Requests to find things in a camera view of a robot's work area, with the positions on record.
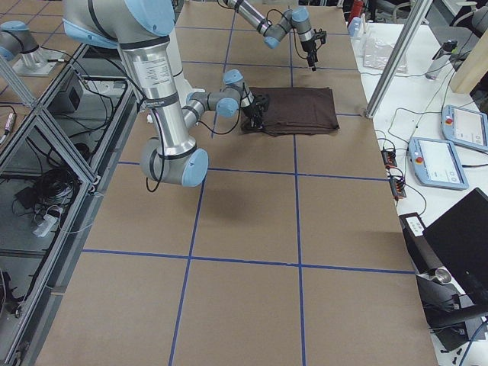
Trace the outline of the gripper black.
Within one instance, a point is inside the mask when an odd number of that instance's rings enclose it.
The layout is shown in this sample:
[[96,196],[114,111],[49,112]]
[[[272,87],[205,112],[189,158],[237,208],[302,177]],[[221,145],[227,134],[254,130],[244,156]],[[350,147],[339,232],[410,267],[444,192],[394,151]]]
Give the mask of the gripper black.
[[307,53],[307,63],[312,65],[312,72],[316,71],[315,64],[318,62],[317,50],[326,43],[327,32],[325,30],[307,30],[299,33],[302,50]]
[[251,130],[263,130],[263,115],[268,110],[269,104],[269,95],[254,95],[252,101],[243,108],[251,124]]

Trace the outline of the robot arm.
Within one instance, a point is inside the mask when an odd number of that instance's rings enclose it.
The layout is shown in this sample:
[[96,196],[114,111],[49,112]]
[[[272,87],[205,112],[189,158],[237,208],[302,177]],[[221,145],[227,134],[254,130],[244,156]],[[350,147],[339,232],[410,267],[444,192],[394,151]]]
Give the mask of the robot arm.
[[325,30],[312,27],[307,8],[298,7],[284,12],[271,9],[263,15],[248,1],[223,1],[222,6],[232,9],[255,28],[271,49],[276,48],[289,33],[297,34],[306,56],[300,55],[298,50],[297,55],[307,61],[313,72],[316,71],[317,51],[326,43],[327,33]]
[[144,150],[141,167],[156,182],[198,186],[209,158],[189,133],[206,111],[223,117],[243,112],[261,125],[269,106],[266,95],[255,96],[237,70],[227,72],[222,91],[195,91],[181,105],[167,49],[175,26],[170,1],[65,1],[66,34],[78,42],[116,49],[158,135]]

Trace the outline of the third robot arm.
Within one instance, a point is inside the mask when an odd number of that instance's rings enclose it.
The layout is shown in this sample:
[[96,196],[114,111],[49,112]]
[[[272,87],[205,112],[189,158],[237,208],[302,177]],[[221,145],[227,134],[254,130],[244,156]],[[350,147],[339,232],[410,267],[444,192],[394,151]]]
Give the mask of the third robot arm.
[[47,77],[57,64],[65,62],[60,51],[41,48],[22,21],[1,24],[1,55],[8,62],[20,56],[13,69],[21,76]]

